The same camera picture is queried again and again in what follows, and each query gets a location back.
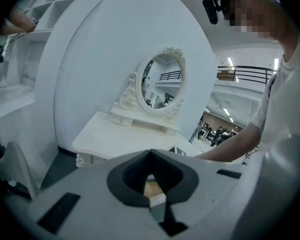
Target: table leg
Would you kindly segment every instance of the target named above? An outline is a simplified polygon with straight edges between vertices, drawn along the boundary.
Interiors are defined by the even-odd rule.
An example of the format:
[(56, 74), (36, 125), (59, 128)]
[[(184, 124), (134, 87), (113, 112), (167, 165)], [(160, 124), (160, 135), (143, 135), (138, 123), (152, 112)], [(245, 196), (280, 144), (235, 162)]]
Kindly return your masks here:
[(92, 156), (89, 154), (81, 154), (78, 153), (76, 155), (76, 166), (77, 167), (85, 167), (85, 166), (91, 166), (91, 165), (95, 165), (97, 163), (101, 163), (103, 162), (104, 159), (98, 158), (96, 156)]

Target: white vanity table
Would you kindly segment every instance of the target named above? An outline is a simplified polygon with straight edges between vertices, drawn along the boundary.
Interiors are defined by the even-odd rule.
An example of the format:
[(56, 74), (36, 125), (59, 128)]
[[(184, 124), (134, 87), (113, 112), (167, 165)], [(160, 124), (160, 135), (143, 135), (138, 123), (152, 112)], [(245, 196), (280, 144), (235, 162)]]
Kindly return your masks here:
[(109, 122), (106, 117), (106, 113), (97, 112), (72, 144), (86, 165), (145, 149), (169, 150), (172, 146), (177, 146), (190, 157), (201, 153), (179, 134), (171, 136), (159, 128), (137, 123), (125, 127)]
[[(170, 150), (173, 146), (190, 157), (201, 154), (181, 136), (181, 129), (176, 125), (186, 86), (187, 69), (180, 49), (164, 48), (150, 54), (138, 71), (131, 73), (128, 87), (110, 114), (97, 112), (72, 143), (78, 153), (77, 166), (145, 149)], [(152, 108), (145, 99), (148, 103), (159, 99), (166, 105)]]

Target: white wall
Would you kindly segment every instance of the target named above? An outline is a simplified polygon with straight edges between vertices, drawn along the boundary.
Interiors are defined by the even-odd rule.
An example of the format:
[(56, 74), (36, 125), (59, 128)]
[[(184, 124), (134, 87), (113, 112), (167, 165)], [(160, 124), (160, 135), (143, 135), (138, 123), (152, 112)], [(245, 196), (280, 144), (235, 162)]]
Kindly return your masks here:
[(181, 69), (180, 69), (180, 66), (179, 66), (179, 64), (178, 64), (177, 62), (175, 62), (175, 63), (172, 63), (172, 64), (170, 64), (170, 65), (168, 65), (168, 66), (166, 67), (165, 73), (174, 72), (174, 71), (179, 71), (179, 70), (181, 70)]
[(164, 47), (182, 49), (186, 59), (189, 84), (178, 124), (190, 138), (217, 72), (201, 27), (180, 0), (104, 0), (76, 32), (59, 71), (54, 99), (58, 145), (71, 149), (97, 111), (110, 111), (128, 75)]

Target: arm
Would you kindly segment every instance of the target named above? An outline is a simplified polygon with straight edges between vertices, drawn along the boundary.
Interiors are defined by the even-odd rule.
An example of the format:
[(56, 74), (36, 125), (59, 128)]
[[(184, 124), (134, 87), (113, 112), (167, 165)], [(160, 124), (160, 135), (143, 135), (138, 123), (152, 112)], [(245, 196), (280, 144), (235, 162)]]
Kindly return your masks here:
[(33, 31), (35, 28), (35, 24), (32, 20), (16, 8), (13, 8), (9, 12), (7, 19), (17, 28), (22, 29), (23, 32)]
[(273, 75), (268, 81), (259, 108), (251, 123), (249, 123), (238, 135), (229, 138), (209, 152), (196, 156), (197, 158), (219, 162), (231, 162), (240, 158), (248, 151), (251, 151), (260, 143), (269, 106), (270, 86), (275, 77), (276, 75)]
[(249, 123), (236, 136), (229, 138), (211, 151), (196, 157), (205, 160), (231, 162), (255, 148), (260, 143), (260, 140), (260, 129)]
[(22, 32), (24, 32), (23, 29), (17, 28), (14, 25), (7, 26), (6, 24), (3, 24), (0, 29), (0, 35), (3, 35), (3, 36), (13, 35), (13, 34), (22, 33)]

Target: black railing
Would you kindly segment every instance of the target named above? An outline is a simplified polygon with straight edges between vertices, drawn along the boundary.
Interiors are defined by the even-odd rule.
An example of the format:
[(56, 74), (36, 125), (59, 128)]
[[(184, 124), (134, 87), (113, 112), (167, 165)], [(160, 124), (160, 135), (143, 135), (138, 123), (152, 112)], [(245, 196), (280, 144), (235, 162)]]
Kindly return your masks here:
[[(273, 69), (269, 69), (269, 68), (265, 68), (265, 67), (257, 67), (257, 66), (219, 66), (218, 67), (218, 74), (217, 74), (217, 78), (220, 79), (228, 79), (226, 81), (240, 81), (240, 80), (246, 80), (246, 81), (252, 81), (252, 82), (258, 82), (258, 83), (262, 83), (262, 84), (267, 84), (268, 80), (271, 78), (271, 76), (273, 75), (273, 72), (276, 72)], [(262, 70), (264, 72), (257, 72), (257, 71), (249, 71), (249, 70), (239, 70), (239, 69), (251, 69), (251, 70)]]
[(180, 79), (181, 78), (181, 71), (173, 71), (169, 73), (161, 74), (160, 81), (161, 80), (169, 80), (169, 79)]

